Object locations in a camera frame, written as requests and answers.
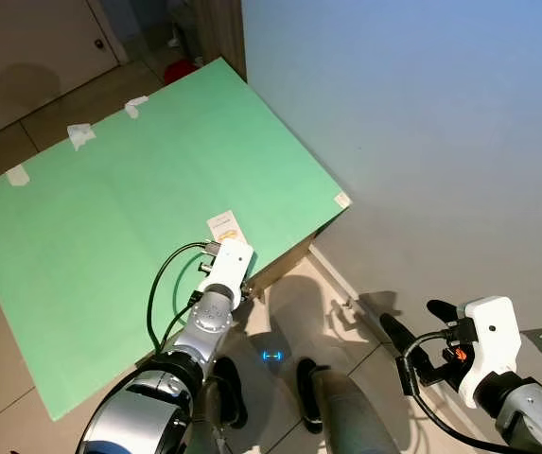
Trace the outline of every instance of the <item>white tape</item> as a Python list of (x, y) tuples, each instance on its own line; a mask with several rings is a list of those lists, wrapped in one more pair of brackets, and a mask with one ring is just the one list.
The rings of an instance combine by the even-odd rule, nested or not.
[(8, 181), (12, 186), (24, 186), (31, 181), (31, 179), (28, 178), (28, 174), (26, 173), (26, 170), (22, 164), (8, 170), (6, 172), (6, 176), (8, 177)]
[(208, 219), (207, 225), (212, 231), (212, 236), (218, 243), (221, 243), (224, 238), (233, 238), (245, 244), (248, 243), (245, 235), (241, 232), (241, 227), (239, 227), (232, 210), (225, 211), (220, 215)]
[(353, 201), (350, 200), (350, 197), (343, 191), (334, 197), (334, 201), (336, 201), (340, 208), (348, 208), (353, 203)]
[(79, 147), (85, 144), (88, 140), (96, 139), (96, 134), (92, 130), (90, 123), (81, 123), (79, 125), (69, 125), (66, 127), (69, 134), (69, 139), (73, 144), (73, 148), (77, 151)]
[(130, 118), (138, 118), (138, 109), (136, 109), (136, 106), (139, 106), (140, 104), (142, 104), (143, 102), (147, 102), (148, 100), (148, 96), (140, 96), (135, 99), (130, 99), (128, 102), (126, 102), (126, 106), (124, 107), (124, 109), (130, 116)]

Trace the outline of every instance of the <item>door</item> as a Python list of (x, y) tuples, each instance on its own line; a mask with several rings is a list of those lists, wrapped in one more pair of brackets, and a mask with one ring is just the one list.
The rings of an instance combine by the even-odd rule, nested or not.
[(223, 57), (247, 81), (241, 0), (194, 0), (203, 61)]
[(86, 0), (0, 0), (0, 129), (116, 65)]

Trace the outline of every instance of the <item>small card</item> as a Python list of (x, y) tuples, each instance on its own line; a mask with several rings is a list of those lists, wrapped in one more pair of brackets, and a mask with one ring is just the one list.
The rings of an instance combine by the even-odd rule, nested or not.
[(221, 215), (217, 215), (207, 221), (207, 225), (212, 231), (214, 240), (221, 243), (224, 238), (232, 238), (243, 243), (248, 243), (245, 235), (241, 232), (241, 228), (236, 221), (232, 210), (225, 211)]

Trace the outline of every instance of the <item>tape strip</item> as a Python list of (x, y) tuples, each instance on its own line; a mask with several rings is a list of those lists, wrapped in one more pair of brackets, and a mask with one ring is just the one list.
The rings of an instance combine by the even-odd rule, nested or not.
[(8, 177), (8, 181), (12, 186), (24, 186), (31, 181), (22, 164), (8, 170), (6, 177)]
[(340, 208), (348, 208), (353, 203), (353, 201), (350, 200), (350, 197), (343, 191), (334, 197), (334, 201), (336, 201)]
[(147, 102), (148, 100), (148, 96), (140, 96), (135, 99), (130, 99), (128, 102), (126, 102), (124, 110), (128, 113), (130, 118), (138, 118), (139, 113), (138, 109), (136, 109), (136, 106), (139, 106), (140, 104)]
[(73, 144), (75, 151), (79, 149), (88, 140), (96, 139), (96, 134), (92, 130), (90, 123), (80, 123), (78, 125), (69, 125), (66, 127), (69, 139)]

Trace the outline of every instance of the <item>wooden door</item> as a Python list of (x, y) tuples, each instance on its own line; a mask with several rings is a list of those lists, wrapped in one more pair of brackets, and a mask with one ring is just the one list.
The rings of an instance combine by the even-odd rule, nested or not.
[(0, 129), (116, 65), (86, 0), (0, 0)]

